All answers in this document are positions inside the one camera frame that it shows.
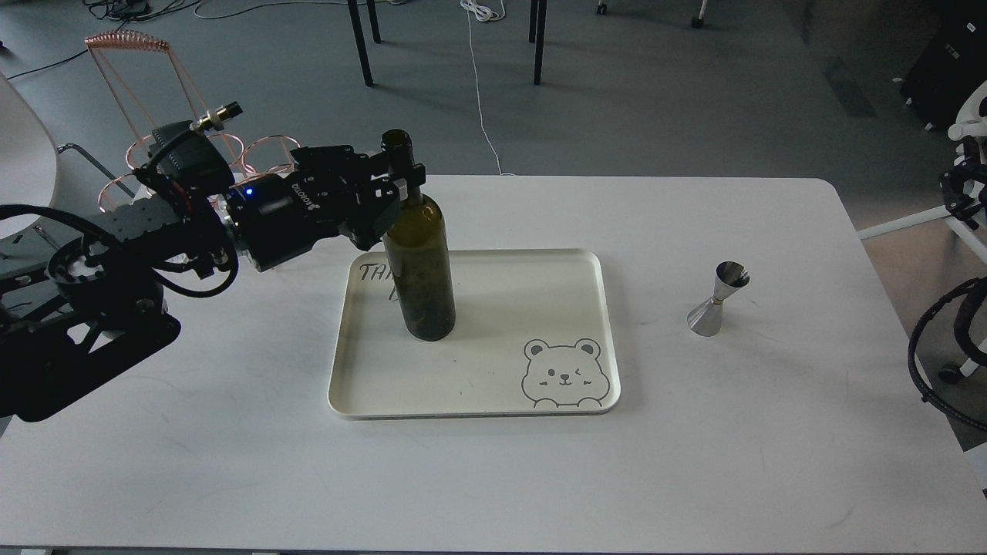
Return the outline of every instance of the jigger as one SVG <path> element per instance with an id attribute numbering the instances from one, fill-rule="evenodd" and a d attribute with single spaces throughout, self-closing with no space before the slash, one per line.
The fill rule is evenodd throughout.
<path id="1" fill-rule="evenodd" d="M 703 337 L 719 333 L 723 321 L 723 302 L 748 283 L 750 275 L 741 264 L 727 261 L 717 266 L 713 296 L 689 312 L 686 318 L 689 329 Z"/>

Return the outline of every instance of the white cable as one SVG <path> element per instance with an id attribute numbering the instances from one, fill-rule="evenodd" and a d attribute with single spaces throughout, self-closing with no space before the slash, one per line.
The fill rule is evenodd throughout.
<path id="1" fill-rule="evenodd" d="M 478 4 L 477 0 L 459 0 L 459 5 L 467 12 L 476 16 L 477 21 L 480 23 L 491 23 L 507 17 L 507 8 L 503 6 L 503 0 L 500 0 L 500 13 L 495 12 L 487 6 Z"/>
<path id="2" fill-rule="evenodd" d="M 473 76 L 477 83 L 477 112 L 480 113 L 480 130 L 484 133 L 484 138 L 487 139 L 487 144 L 491 148 L 493 153 L 493 158 L 496 160 L 496 172 L 502 176 L 512 176 L 514 174 L 505 174 L 503 170 L 500 169 L 500 155 L 496 153 L 494 148 L 494 143 L 491 141 L 491 137 L 487 134 L 487 127 L 484 125 L 484 109 L 480 104 L 480 71 L 477 69 L 477 56 L 473 53 L 473 22 L 471 21 L 470 15 L 466 15 L 466 26 L 470 30 L 470 57 L 473 58 Z"/>

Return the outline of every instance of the black cable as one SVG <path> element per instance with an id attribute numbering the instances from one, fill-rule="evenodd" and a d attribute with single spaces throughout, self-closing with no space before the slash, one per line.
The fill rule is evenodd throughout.
<path id="1" fill-rule="evenodd" d="M 195 0 L 189 4 L 186 4 L 186 0 L 172 0 L 167 6 L 158 10 L 157 12 L 151 12 L 149 14 L 119 14 L 113 11 L 113 6 L 116 5 L 114 0 L 96 0 L 94 2 L 87 2 L 83 0 L 82 4 L 86 6 L 89 13 L 100 21 L 110 20 L 110 21 L 124 21 L 124 22 L 144 22 L 151 21 L 153 19 L 181 12 L 182 10 L 191 8 L 199 3 L 200 0 Z M 96 13 L 96 9 L 103 8 L 103 14 L 99 15 Z"/>
<path id="2" fill-rule="evenodd" d="M 366 0 L 364 2 L 358 2 L 357 3 L 357 6 L 366 6 L 366 4 L 367 4 L 368 1 L 369 0 Z M 407 0 L 374 0 L 374 4 L 391 4 L 392 6 L 400 6 L 402 4 L 405 4 L 406 2 L 407 2 Z M 334 2 L 334 1 L 320 2 L 318 0 L 287 0 L 285 2 L 268 2 L 266 4 L 259 4 L 257 6 L 252 6 L 250 8 L 247 8 L 246 10 L 240 10 L 239 12 L 234 12 L 232 14 L 225 14 L 225 15 L 222 15 L 222 16 L 203 16 L 203 15 L 200 15 L 198 13 L 198 9 L 201 8 L 204 4 L 205 4 L 204 1 L 200 1 L 198 3 L 198 6 L 196 6 L 195 9 L 192 11 L 195 14 L 196 17 L 198 17 L 199 19 L 203 19 L 203 20 L 222 20 L 222 19 L 226 19 L 226 18 L 232 18 L 234 16 L 239 16 L 239 15 L 246 14 L 247 12 L 253 12 L 254 10 L 259 10 L 261 8 L 269 8 L 269 7 L 272 7 L 272 6 L 289 6 L 289 5 L 294 5 L 294 4 L 324 4 L 324 5 L 331 5 L 331 6 L 332 5 L 335 5 L 335 6 L 345 6 L 346 5 L 345 2 Z"/>
<path id="3" fill-rule="evenodd" d="M 953 405 L 949 404 L 945 399 L 937 395 L 931 387 L 929 387 L 929 384 L 926 383 L 925 378 L 923 378 L 922 374 L 919 373 L 918 363 L 915 361 L 915 350 L 918 347 L 919 338 L 922 337 L 922 332 L 925 331 L 925 328 L 929 322 L 932 322 L 933 318 L 939 314 L 939 311 L 943 310 L 943 307 L 953 300 L 969 294 L 975 287 L 980 285 L 981 282 L 985 280 L 987 280 L 987 278 L 984 277 L 968 279 L 949 293 L 943 295 L 942 298 L 936 301 L 936 304 L 933 304 L 929 310 L 927 310 L 925 314 L 919 318 L 918 323 L 915 324 L 915 329 L 912 331 L 911 337 L 908 338 L 908 373 L 912 376 L 912 381 L 915 382 L 915 387 L 917 387 L 919 392 L 922 393 L 922 401 L 936 407 L 946 416 L 983 432 L 987 432 L 987 424 L 974 420 L 961 413 Z"/>
<path id="4" fill-rule="evenodd" d="M 981 366 L 987 366 L 987 353 L 980 351 L 970 339 L 970 325 L 985 299 L 987 299 L 987 279 L 981 279 L 966 293 L 966 298 L 959 305 L 956 319 L 952 323 L 952 335 L 956 338 L 959 348 Z"/>
<path id="5" fill-rule="evenodd" d="M 126 25 L 126 24 L 127 24 L 127 22 L 121 23 L 119 25 L 119 27 L 117 27 L 115 30 L 116 31 L 119 31 L 120 29 L 123 29 L 123 26 Z M 42 71 L 43 69 L 48 69 L 48 68 L 54 67 L 56 65 L 61 65 L 61 64 L 66 63 L 66 62 L 70 62 L 70 61 L 74 60 L 75 58 L 81 56 L 82 54 L 84 54 L 84 53 L 86 53 L 88 51 L 89 50 L 83 50 L 83 51 L 81 51 L 81 52 L 79 52 L 77 54 L 72 54 L 71 56 L 69 56 L 69 57 L 67 57 L 67 58 L 65 58 L 63 60 L 59 60 L 59 61 L 56 61 L 54 63 L 49 63 L 46 66 L 42 66 L 42 67 L 39 67 L 39 68 L 36 68 L 36 69 L 31 69 L 29 71 L 23 71 L 21 73 L 18 73 L 17 75 L 12 75 L 12 76 L 8 77 L 7 80 L 8 81 L 13 81 L 14 79 L 17 79 L 18 77 L 23 77 L 25 75 L 30 75 L 32 73 L 35 73 L 35 72 L 38 72 L 38 71 Z"/>
<path id="6" fill-rule="evenodd" d="M 103 229 L 102 227 L 96 225 L 95 223 L 79 217 L 71 212 L 66 212 L 64 210 L 59 210 L 57 208 L 50 208 L 47 206 L 32 206 L 30 204 L 0 204 L 0 220 L 11 218 L 14 216 L 20 216 L 25 214 L 34 214 L 42 217 L 46 217 L 50 220 L 54 220 L 63 223 L 72 229 L 79 231 L 80 233 L 89 234 L 96 237 L 100 242 L 104 243 L 110 248 L 117 249 L 124 253 L 128 258 L 139 261 L 140 259 L 130 253 L 122 243 L 119 242 L 116 237 L 114 237 L 109 231 Z M 194 298 L 205 298 L 218 295 L 219 293 L 225 291 L 233 284 L 233 280 L 236 278 L 237 273 L 240 270 L 240 261 L 237 258 L 236 247 L 233 246 L 233 241 L 224 234 L 223 237 L 223 251 L 226 256 L 231 260 L 230 270 L 227 273 L 226 279 L 222 283 L 216 285 L 212 289 L 207 290 L 195 290 L 188 289 L 174 283 L 170 279 L 158 274 L 150 266 L 147 267 L 147 271 L 150 273 L 151 277 L 167 287 L 168 289 L 189 297 Z"/>

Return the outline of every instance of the dark green glass bottle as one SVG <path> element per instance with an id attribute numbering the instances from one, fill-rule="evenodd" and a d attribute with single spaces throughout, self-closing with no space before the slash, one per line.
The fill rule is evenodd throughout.
<path id="1" fill-rule="evenodd" d="M 407 158 L 414 164 L 408 134 L 399 129 L 384 133 L 385 151 L 401 150 L 397 148 L 400 144 L 407 144 Z M 392 167 L 392 171 L 401 175 L 402 169 Z M 418 187 L 408 187 L 401 214 L 383 239 L 408 331 L 425 341 L 449 335 L 456 323 L 456 306 L 445 220 L 438 204 Z"/>

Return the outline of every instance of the black cable sleeve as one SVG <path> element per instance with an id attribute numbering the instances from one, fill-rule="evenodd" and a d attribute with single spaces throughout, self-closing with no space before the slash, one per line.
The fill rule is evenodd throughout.
<path id="1" fill-rule="evenodd" d="M 925 378 L 923 378 L 922 374 L 919 372 L 918 362 L 916 362 L 915 358 L 915 351 L 918 348 L 919 339 L 922 337 L 922 332 L 925 331 L 925 328 L 929 322 L 932 322 L 936 315 L 943 310 L 943 307 L 952 302 L 954 299 L 968 294 L 975 285 L 983 280 L 983 278 L 975 277 L 974 279 L 964 281 L 952 291 L 943 295 L 942 298 L 936 301 L 936 303 L 933 304 L 929 310 L 926 310 L 925 314 L 919 318 L 918 323 L 915 324 L 915 329 L 912 331 L 911 337 L 908 338 L 908 373 L 912 377 L 915 387 L 918 388 L 920 393 L 922 393 L 922 400 L 924 402 L 936 407 L 940 412 L 958 422 L 962 422 L 971 428 L 987 432 L 987 424 L 974 420 L 961 413 L 953 405 L 949 404 L 945 399 L 936 394 L 931 387 L 929 387 L 929 384 L 926 383 Z"/>
<path id="2" fill-rule="evenodd" d="M 956 319 L 952 322 L 952 335 L 956 338 L 956 344 L 959 345 L 965 355 L 981 366 L 987 366 L 987 353 L 980 351 L 980 348 L 970 339 L 970 325 L 973 322 L 973 316 L 983 305 L 984 299 L 987 299 L 987 278 L 980 279 L 966 293 L 966 297 L 956 312 Z"/>

